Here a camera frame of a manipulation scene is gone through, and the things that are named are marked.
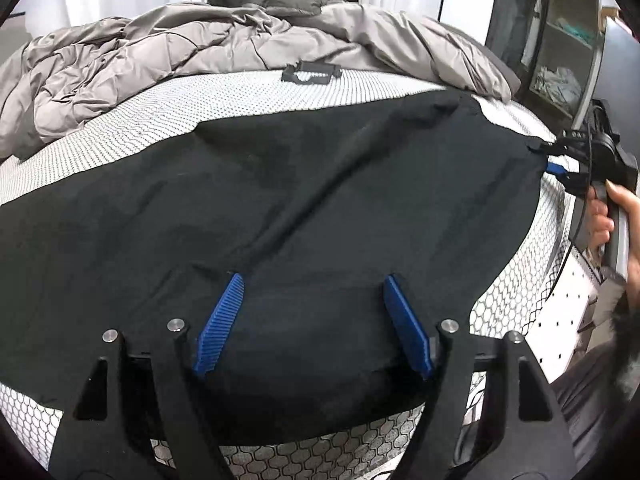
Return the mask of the person's right hand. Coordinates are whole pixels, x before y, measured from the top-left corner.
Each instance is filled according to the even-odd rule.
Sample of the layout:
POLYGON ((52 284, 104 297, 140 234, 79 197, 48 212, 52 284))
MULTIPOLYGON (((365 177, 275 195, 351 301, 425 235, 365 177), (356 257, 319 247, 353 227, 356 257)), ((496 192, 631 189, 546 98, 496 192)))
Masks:
MULTIPOLYGON (((640 266, 639 266, 639 197, 630 192, 621 185, 605 182, 605 189, 608 197, 614 204, 620 206, 626 211, 629 226, 629 256, 628 256, 628 274, 626 285, 626 296, 628 304, 631 307, 639 305, 639 285, 640 285, 640 266)), ((594 252, 600 246, 610 241, 611 235, 614 233, 616 224, 608 212, 608 206, 605 202, 597 199, 596 191, 590 188, 587 194, 587 212, 588 212, 588 247, 594 252)))

